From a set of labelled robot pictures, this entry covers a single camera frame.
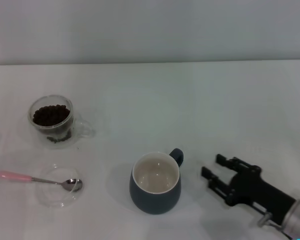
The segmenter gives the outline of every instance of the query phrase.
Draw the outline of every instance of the white tabletop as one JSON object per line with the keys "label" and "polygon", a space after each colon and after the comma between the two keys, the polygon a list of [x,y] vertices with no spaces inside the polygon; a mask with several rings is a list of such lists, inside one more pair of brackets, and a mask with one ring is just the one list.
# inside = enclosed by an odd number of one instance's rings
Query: white tabletop
{"label": "white tabletop", "polygon": [[[32,141],[28,108],[49,94],[69,98],[95,137],[58,150]],[[184,152],[180,200],[143,213],[129,195],[132,165],[174,148]],[[0,66],[0,169],[35,175],[62,162],[85,181],[64,208],[41,205],[33,184],[0,181],[0,240],[285,240],[207,190],[202,166],[234,174],[214,163],[218,153],[300,198],[300,60]]]}

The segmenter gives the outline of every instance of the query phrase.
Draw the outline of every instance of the ceramic mug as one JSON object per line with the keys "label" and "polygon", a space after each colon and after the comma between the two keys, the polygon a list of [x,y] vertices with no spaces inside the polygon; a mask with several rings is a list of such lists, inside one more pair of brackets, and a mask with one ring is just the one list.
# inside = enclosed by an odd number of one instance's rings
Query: ceramic mug
{"label": "ceramic mug", "polygon": [[181,194],[179,167],[184,153],[175,148],[169,155],[150,152],[132,168],[130,196],[134,204],[148,214],[163,214],[172,209]]}

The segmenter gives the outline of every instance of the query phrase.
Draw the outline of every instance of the metal spoon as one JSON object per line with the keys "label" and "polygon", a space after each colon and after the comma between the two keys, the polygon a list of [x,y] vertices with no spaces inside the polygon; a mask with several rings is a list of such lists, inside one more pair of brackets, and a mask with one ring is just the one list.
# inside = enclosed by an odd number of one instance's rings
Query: metal spoon
{"label": "metal spoon", "polygon": [[65,190],[67,191],[73,191],[77,192],[80,189],[82,189],[84,183],[82,182],[81,179],[77,181],[77,179],[69,179],[64,182],[57,182],[57,181],[51,181],[51,180],[46,180],[42,178],[37,178],[37,177],[32,177],[28,175],[23,175],[11,171],[0,171],[0,178],[3,179],[9,179],[9,180],[17,180],[21,182],[40,182],[40,183],[46,183],[46,184],[56,184],[56,185],[61,185]]}

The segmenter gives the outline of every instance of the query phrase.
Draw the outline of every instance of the white wall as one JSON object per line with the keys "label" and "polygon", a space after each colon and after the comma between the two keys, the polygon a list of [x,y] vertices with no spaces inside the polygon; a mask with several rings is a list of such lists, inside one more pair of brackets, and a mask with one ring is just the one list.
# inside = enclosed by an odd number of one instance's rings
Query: white wall
{"label": "white wall", "polygon": [[300,0],[0,0],[0,64],[300,59]]}

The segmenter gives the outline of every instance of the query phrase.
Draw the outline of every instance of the pink spoon handle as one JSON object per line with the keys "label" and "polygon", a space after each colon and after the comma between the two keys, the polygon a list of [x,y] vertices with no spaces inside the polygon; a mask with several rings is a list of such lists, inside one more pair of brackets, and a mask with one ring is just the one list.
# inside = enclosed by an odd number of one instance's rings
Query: pink spoon handle
{"label": "pink spoon handle", "polygon": [[22,182],[31,182],[32,176],[23,175],[11,171],[0,171],[0,178],[9,179],[9,180],[17,180]]}

